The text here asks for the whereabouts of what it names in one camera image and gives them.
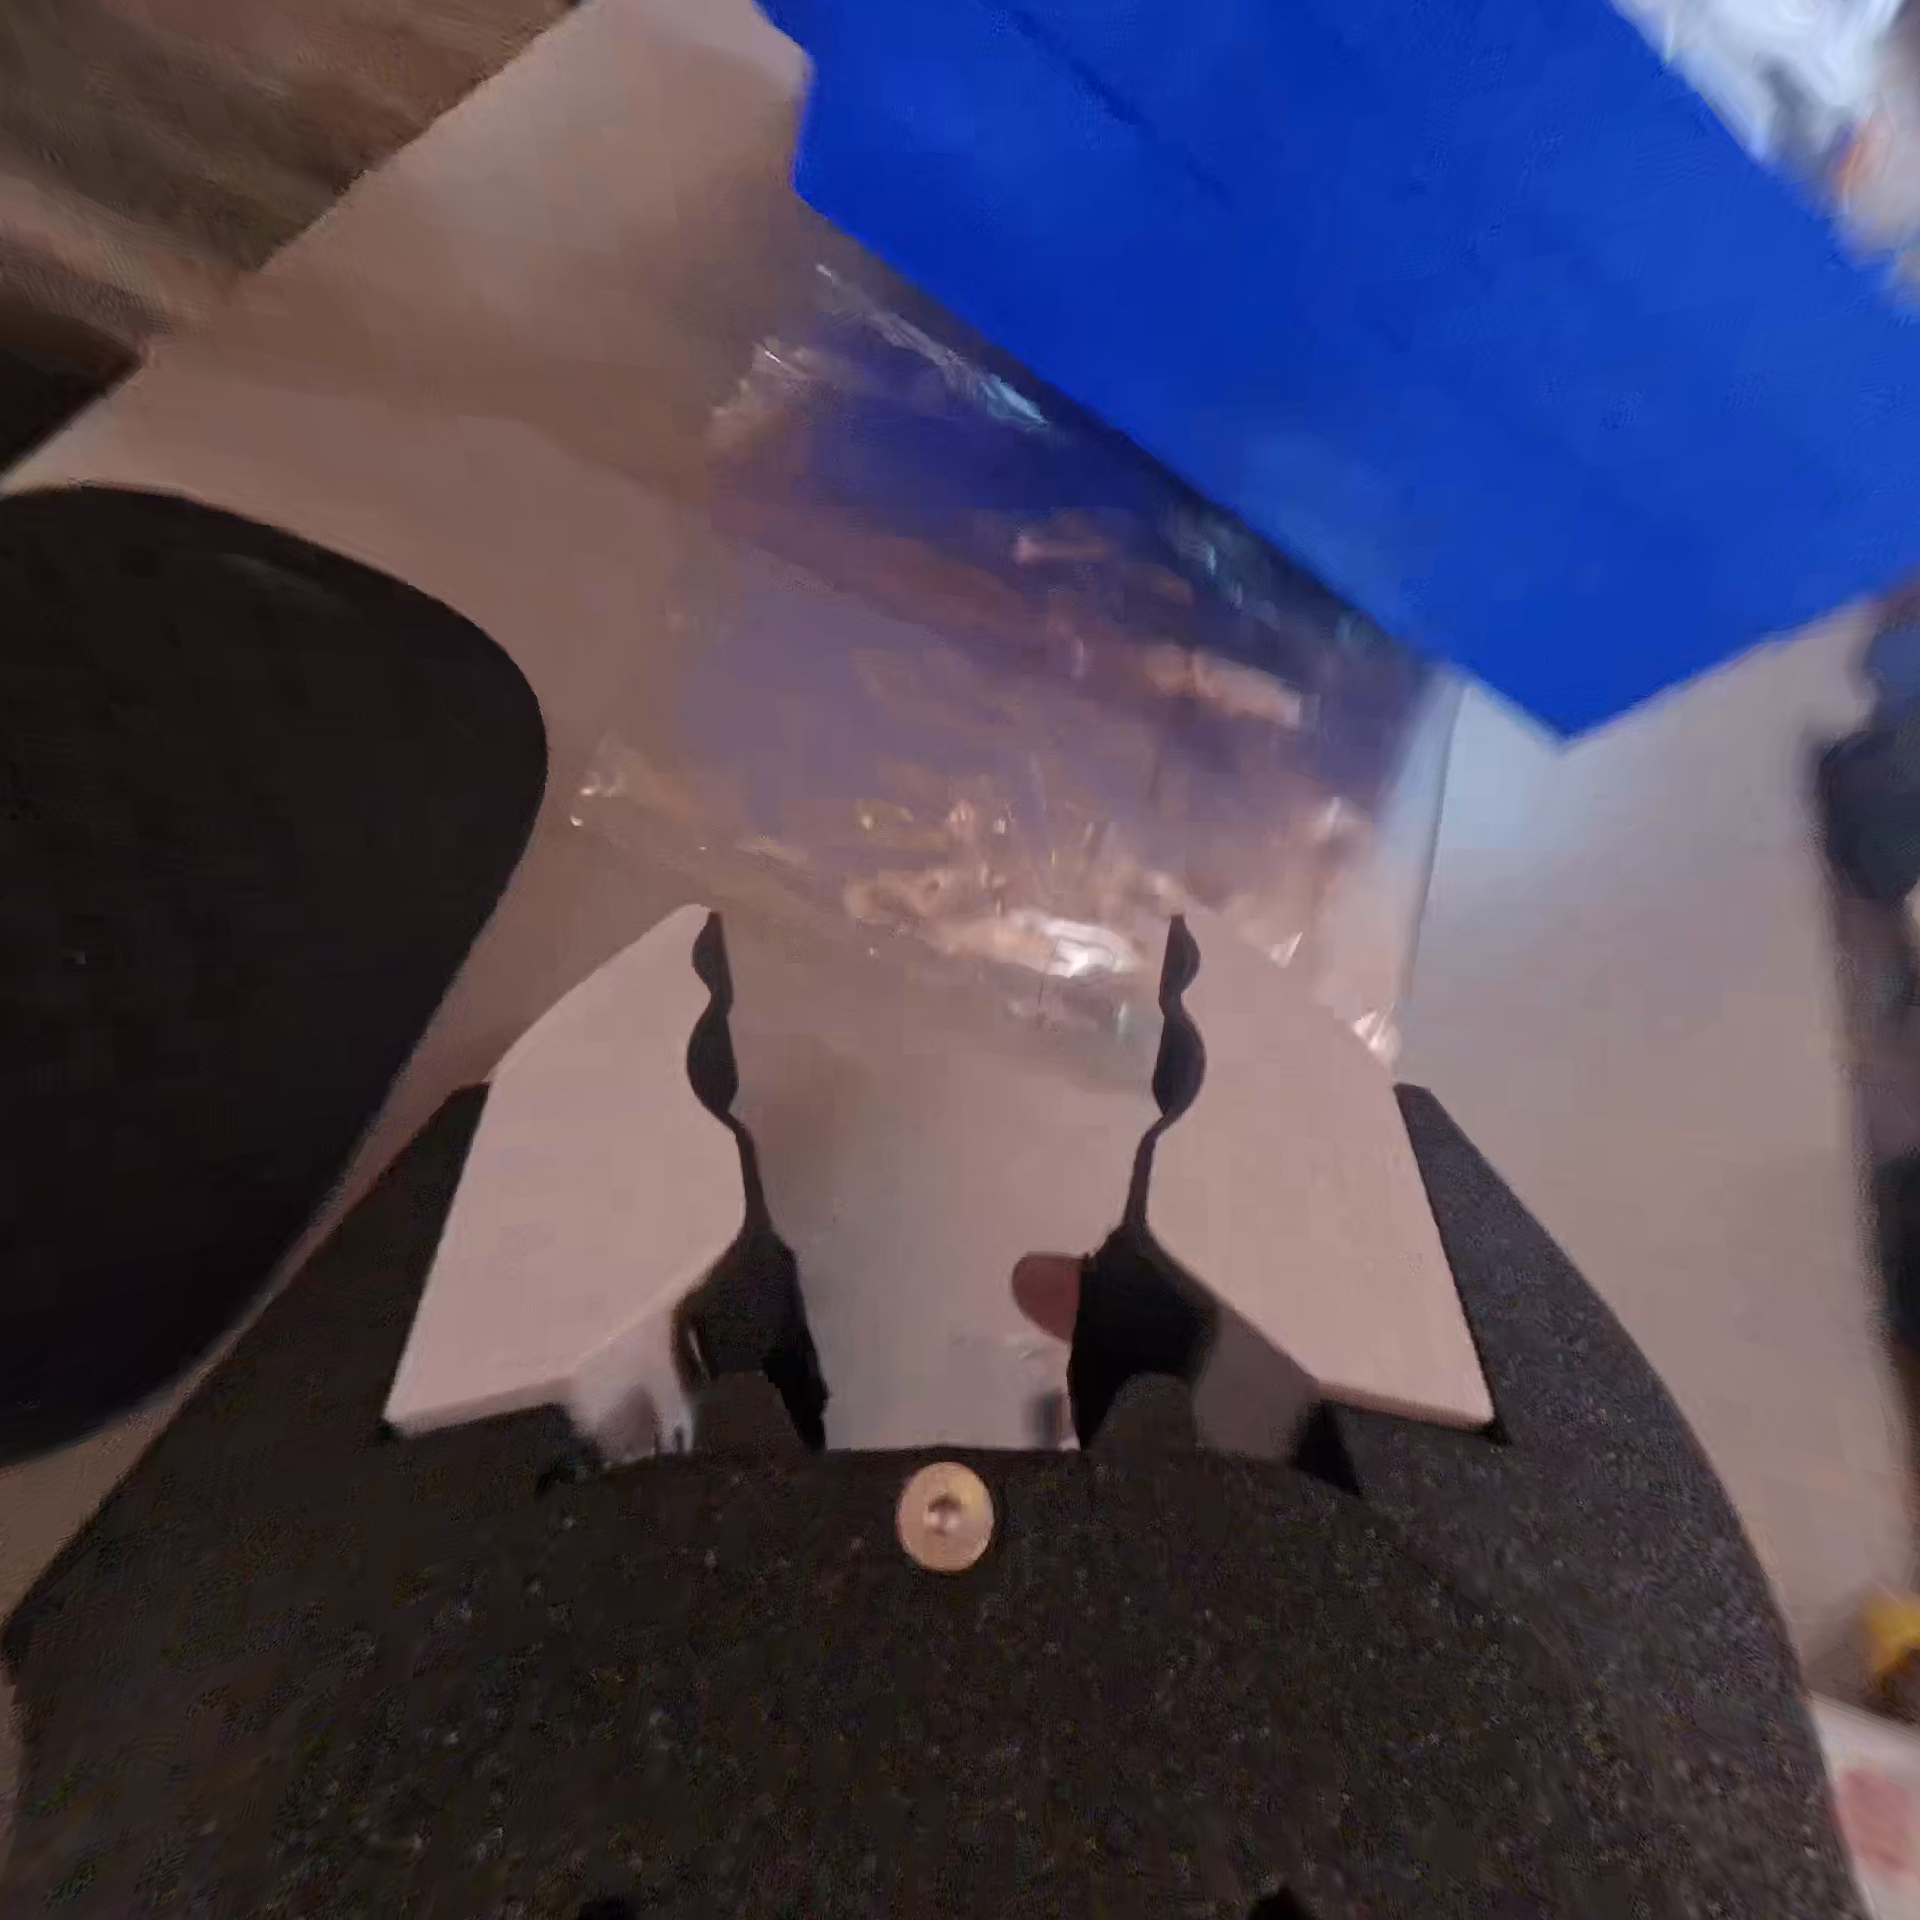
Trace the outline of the large clear plastic bag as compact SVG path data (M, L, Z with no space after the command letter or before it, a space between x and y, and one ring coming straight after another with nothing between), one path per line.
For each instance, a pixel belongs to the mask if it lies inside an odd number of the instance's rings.
M1399 1055L1446 670L837 235L695 446L579 828L1111 1046L1216 920Z

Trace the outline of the blue plastic bin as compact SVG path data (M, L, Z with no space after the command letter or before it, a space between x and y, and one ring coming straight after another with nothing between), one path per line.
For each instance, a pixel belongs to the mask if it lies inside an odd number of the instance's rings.
M1609 4L765 4L804 201L1589 730L1916 569L1916 311Z

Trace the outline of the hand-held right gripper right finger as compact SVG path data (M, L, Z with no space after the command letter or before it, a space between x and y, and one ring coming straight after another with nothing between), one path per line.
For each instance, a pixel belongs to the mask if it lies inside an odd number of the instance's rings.
M1292 1455L1318 1410L1458 1433L1494 1397L1375 1050L1216 919L1171 919L1151 1101L1067 1344L1081 1446L1140 1379L1206 1446Z

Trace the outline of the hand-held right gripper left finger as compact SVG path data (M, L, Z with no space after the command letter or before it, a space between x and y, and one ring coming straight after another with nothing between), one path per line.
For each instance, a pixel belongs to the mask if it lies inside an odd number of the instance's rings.
M830 1388L735 1113L732 958L669 911L492 1067L381 1421L561 1410L594 1452L685 1452L724 1379L810 1452Z

